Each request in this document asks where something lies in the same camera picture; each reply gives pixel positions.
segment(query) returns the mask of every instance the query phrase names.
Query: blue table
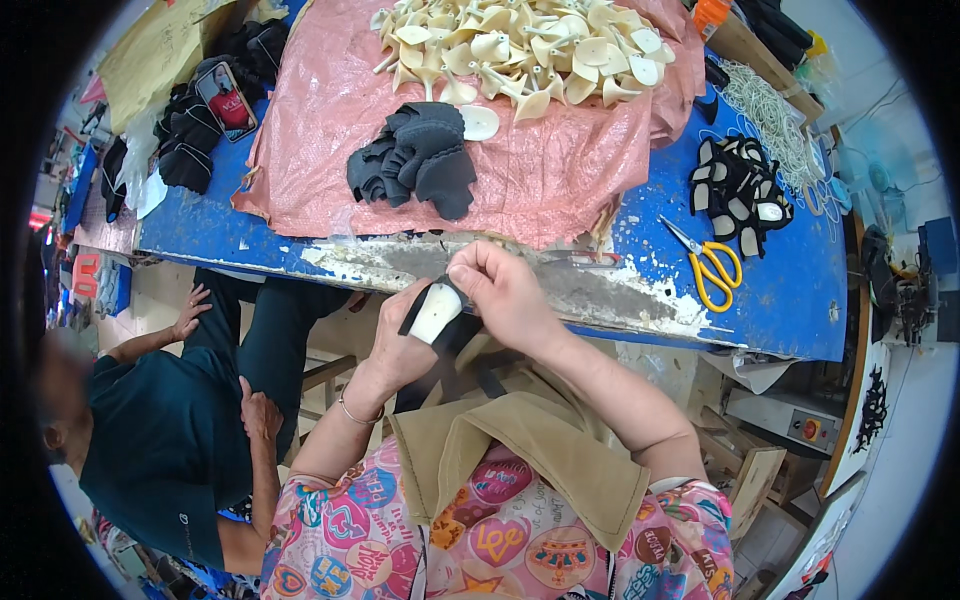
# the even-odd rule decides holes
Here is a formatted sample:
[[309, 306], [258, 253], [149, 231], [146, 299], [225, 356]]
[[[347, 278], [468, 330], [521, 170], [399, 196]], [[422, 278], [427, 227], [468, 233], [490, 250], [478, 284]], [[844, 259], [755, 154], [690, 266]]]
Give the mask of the blue table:
[[[300, 6], [290, 4], [292, 18]], [[262, 119], [266, 107], [264, 100], [253, 108]], [[709, 129], [725, 135], [744, 125], [743, 116], [721, 101]], [[613, 222], [612, 250], [627, 257], [628, 268], [557, 269], [538, 262], [529, 250], [519, 251], [534, 265], [548, 300], [579, 333], [839, 361], [846, 322], [846, 253], [842, 229], [825, 216], [814, 217], [798, 206], [791, 225], [770, 232], [766, 258], [745, 261], [744, 282], [726, 313], [709, 313], [699, 302], [685, 249], [656, 217], [662, 213], [690, 235], [710, 239], [706, 214], [689, 214], [686, 182], [701, 130], [707, 128], [694, 110], [681, 139], [651, 153], [649, 181], [623, 195]], [[137, 248], [186, 264], [394, 292], [415, 277], [442, 274], [448, 258], [476, 238], [469, 233], [399, 234], [365, 237], [345, 247], [276, 235], [263, 219], [230, 206], [229, 197], [248, 170], [244, 161], [252, 139], [221, 141], [211, 155], [215, 169], [205, 195], [171, 188], [144, 219]]]

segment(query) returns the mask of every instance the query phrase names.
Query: man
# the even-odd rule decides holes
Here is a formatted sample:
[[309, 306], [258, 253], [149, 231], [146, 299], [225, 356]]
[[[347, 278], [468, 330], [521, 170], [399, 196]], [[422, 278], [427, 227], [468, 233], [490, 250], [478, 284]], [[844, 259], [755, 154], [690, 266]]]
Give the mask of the man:
[[213, 81], [217, 85], [217, 95], [206, 103], [213, 116], [220, 121], [227, 139], [233, 141], [253, 129], [253, 118], [240, 98], [240, 92], [233, 86], [227, 68], [222, 64], [214, 68]]
[[[258, 573], [259, 560], [247, 557], [269, 536], [307, 335], [360, 295], [279, 277], [258, 286], [204, 269], [194, 284], [173, 326], [124, 342], [92, 369], [59, 336], [44, 336], [41, 433], [97, 509], [134, 539]], [[242, 345], [240, 300], [256, 303]], [[178, 341], [181, 357], [161, 350]], [[251, 490], [251, 523], [217, 515]]]

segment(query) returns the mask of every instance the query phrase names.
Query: gold bangle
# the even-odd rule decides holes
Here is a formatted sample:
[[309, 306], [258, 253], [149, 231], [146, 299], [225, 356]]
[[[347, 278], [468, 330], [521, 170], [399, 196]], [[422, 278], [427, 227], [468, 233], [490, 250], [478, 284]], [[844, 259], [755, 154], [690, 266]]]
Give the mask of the gold bangle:
[[340, 408], [344, 409], [344, 414], [347, 415], [347, 418], [352, 420], [355, 423], [360, 423], [361, 425], [376, 425], [381, 419], [383, 419], [384, 407], [380, 407], [380, 414], [376, 416], [374, 420], [361, 420], [356, 418], [354, 415], [350, 414], [350, 411], [347, 410], [347, 405], [344, 403], [344, 392], [347, 391], [345, 387], [344, 390], [340, 393], [340, 398], [337, 399], [337, 403], [340, 404]]

